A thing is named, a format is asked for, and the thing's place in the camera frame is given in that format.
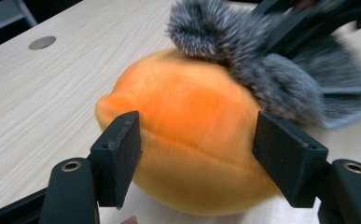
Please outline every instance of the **wooden table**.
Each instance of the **wooden table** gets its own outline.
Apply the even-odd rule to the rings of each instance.
[[[172,46],[164,30],[173,3],[84,0],[0,46],[0,207],[46,187],[58,162],[89,154],[101,133],[97,100],[129,65]],[[48,35],[56,37],[51,46],[28,48]],[[361,31],[345,36],[361,49]],[[331,149],[330,161],[361,162],[361,122],[307,131]],[[131,185],[124,207],[101,209],[101,221],[137,216],[140,223],[317,223],[316,209],[293,209],[274,198],[240,215],[194,217]]]

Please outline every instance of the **light wood surface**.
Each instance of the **light wood surface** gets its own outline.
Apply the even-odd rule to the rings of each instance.
[[[169,0],[84,0],[0,46],[0,207],[47,186],[60,161],[86,157],[101,130],[97,100],[147,54],[172,46],[165,35]],[[344,36],[361,62],[361,31]],[[56,42],[30,50],[36,39]],[[361,121],[336,131],[308,128],[330,148],[329,161],[361,162]],[[314,209],[274,198],[244,214],[195,217],[174,211],[131,185],[124,207],[102,208],[102,223],[318,223]]]

